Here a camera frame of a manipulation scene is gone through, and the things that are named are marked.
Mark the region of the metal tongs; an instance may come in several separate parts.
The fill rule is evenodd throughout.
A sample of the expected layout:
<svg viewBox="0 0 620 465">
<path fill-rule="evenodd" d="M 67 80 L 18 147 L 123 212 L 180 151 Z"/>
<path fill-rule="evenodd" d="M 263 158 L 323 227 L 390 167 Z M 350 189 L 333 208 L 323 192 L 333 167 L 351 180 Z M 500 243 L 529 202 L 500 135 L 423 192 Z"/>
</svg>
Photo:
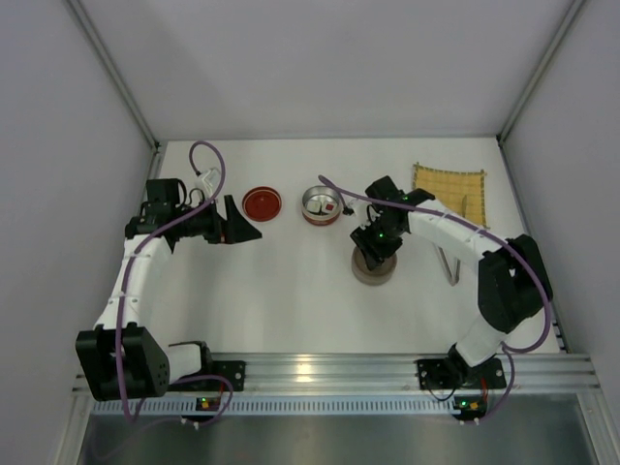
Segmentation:
<svg viewBox="0 0 620 465">
<path fill-rule="evenodd" d="M 460 282 L 461 277 L 461 261 L 459 259 L 454 259 L 452 262 L 449 261 L 449 257 L 447 256 L 445 250 L 442 247 L 435 247 L 442 270 L 448 280 L 448 283 L 454 287 Z"/>
</svg>

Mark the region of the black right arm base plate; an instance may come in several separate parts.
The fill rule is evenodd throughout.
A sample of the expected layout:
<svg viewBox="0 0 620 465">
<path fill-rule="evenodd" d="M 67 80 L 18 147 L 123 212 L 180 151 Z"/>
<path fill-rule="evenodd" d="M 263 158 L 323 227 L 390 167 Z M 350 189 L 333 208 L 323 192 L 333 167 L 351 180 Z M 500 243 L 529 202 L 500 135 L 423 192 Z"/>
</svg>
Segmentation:
<svg viewBox="0 0 620 465">
<path fill-rule="evenodd" d="M 416 361 L 418 381 L 425 390 L 502 389 L 507 386 L 502 362 L 497 357 L 476 367 L 456 362 L 447 357 L 422 358 Z"/>
</svg>

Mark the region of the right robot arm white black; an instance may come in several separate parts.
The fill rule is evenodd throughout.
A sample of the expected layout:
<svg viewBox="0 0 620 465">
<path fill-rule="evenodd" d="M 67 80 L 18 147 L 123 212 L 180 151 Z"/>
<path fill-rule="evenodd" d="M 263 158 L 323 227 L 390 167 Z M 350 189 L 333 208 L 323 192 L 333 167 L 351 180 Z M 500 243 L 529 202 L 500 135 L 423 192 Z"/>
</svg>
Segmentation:
<svg viewBox="0 0 620 465">
<path fill-rule="evenodd" d="M 368 219 L 351 234 L 352 269 L 359 281 L 380 285 L 391 277 L 406 233 L 450 252 L 477 276 L 478 315 L 443 360 L 455 385 L 480 371 L 524 321 L 549 312 L 553 291 L 531 236 L 497 236 L 423 189 L 404 192 L 388 176 L 374 181 L 363 198 Z"/>
</svg>

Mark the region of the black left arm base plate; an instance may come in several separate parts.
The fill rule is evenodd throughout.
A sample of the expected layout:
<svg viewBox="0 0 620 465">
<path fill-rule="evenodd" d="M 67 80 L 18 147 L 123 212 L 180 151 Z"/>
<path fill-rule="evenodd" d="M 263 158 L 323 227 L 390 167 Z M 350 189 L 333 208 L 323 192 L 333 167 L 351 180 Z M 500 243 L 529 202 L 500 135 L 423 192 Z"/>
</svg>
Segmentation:
<svg viewBox="0 0 620 465">
<path fill-rule="evenodd" d="M 215 379 L 226 379 L 234 392 L 241 392 L 245 385 L 246 362 L 243 360 L 214 360 L 199 372 L 186 375 L 169 387 L 172 392 L 212 392 L 227 390 L 227 385 Z"/>
</svg>

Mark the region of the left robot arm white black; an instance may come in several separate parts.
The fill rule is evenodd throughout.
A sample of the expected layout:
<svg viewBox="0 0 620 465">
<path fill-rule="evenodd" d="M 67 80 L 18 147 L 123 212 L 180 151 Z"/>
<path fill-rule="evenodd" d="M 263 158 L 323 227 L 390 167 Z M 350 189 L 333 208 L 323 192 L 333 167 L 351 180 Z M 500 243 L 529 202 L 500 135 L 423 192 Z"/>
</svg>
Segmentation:
<svg viewBox="0 0 620 465">
<path fill-rule="evenodd" d="M 98 401 L 160 397 L 187 379 L 210 389 L 218 375 L 203 341 L 161 346 L 146 327 L 164 270 L 177 242 L 201 237 L 233 245 L 262 238 L 225 196 L 226 213 L 214 203 L 196 207 L 181 197 L 177 178 L 150 180 L 139 215 L 125 227 L 124 256 L 106 307 L 93 328 L 77 335 L 76 351 L 91 394 Z"/>
</svg>

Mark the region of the brown round lid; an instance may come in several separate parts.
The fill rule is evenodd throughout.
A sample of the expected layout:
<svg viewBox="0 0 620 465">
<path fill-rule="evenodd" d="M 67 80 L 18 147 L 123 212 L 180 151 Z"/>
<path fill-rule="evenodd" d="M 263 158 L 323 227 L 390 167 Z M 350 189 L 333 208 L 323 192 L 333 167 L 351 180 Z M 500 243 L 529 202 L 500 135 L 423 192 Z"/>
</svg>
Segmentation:
<svg viewBox="0 0 620 465">
<path fill-rule="evenodd" d="M 392 255 L 391 257 L 386 259 L 382 264 L 380 264 L 378 267 L 370 270 L 358 247 L 354 249 L 353 254 L 352 254 L 352 271 L 354 268 L 359 268 L 359 269 L 363 269 L 365 272 L 372 272 L 374 270 L 376 270 L 377 272 L 380 272 L 380 271 L 386 272 L 388 270 L 394 271 L 396 269 L 396 266 L 397 266 L 397 257 L 395 255 Z"/>
</svg>

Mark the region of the dark sushi roll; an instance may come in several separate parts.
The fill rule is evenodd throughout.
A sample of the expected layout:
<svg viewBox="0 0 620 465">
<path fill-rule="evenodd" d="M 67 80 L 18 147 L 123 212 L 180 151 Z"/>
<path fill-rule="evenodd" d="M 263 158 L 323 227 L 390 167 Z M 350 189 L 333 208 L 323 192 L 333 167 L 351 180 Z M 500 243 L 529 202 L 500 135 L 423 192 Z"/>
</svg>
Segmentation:
<svg viewBox="0 0 620 465">
<path fill-rule="evenodd" d="M 305 205 L 306 211 L 312 215 L 322 216 L 323 215 L 323 204 L 320 201 L 310 200 Z"/>
</svg>

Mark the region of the sushi roll with red centre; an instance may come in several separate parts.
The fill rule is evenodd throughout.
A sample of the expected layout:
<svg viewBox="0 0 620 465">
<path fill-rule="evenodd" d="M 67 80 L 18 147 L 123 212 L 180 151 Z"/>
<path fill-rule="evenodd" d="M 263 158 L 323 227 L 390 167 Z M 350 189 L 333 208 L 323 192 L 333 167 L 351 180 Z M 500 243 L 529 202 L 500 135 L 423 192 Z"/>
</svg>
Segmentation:
<svg viewBox="0 0 620 465">
<path fill-rule="evenodd" d="M 320 213 L 323 216 L 332 215 L 337 210 L 338 203 L 334 201 L 323 201 L 321 204 Z"/>
</svg>

